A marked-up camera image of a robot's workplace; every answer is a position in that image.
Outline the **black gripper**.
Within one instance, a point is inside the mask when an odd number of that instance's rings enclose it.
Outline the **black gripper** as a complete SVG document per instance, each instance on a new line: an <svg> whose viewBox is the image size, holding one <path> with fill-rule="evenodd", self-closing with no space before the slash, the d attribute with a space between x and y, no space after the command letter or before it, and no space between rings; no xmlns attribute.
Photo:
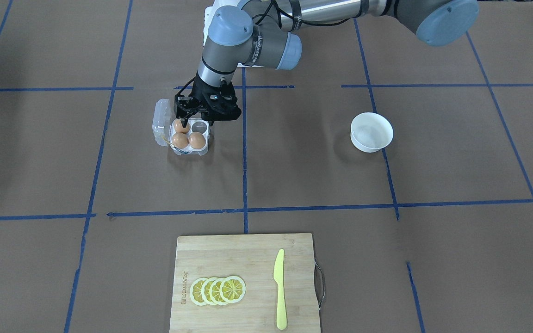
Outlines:
<svg viewBox="0 0 533 333"><path fill-rule="evenodd" d="M227 85L228 82L224 77L218 79L217 88ZM210 86L204 82L199 74L190 79L174 96L175 117L180 120L181 127L188 127L189 119L199 114L201 118L206 115L209 127L214 124L213 113L207 111L206 97L209 93Z"/></svg>

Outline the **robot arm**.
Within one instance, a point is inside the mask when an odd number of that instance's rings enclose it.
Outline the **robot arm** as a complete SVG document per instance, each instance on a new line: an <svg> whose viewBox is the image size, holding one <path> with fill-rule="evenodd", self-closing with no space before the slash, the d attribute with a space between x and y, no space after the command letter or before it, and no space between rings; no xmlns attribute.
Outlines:
<svg viewBox="0 0 533 333"><path fill-rule="evenodd" d="M175 95L176 120L237 120L235 87L239 65L276 70L294 69L302 56L295 34L305 26L332 27L371 15L396 19L429 46L444 46L474 25L476 0L220 0L210 8L205 42L189 95Z"/></svg>

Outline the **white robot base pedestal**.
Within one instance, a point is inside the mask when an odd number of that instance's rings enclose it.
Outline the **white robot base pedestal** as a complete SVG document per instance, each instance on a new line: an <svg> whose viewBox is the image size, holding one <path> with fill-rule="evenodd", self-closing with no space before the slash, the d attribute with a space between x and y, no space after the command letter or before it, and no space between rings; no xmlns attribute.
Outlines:
<svg viewBox="0 0 533 333"><path fill-rule="evenodd" d="M301 55L302 42L281 28L267 1L216 0L205 10L202 68L221 74L240 66L288 70Z"/></svg>

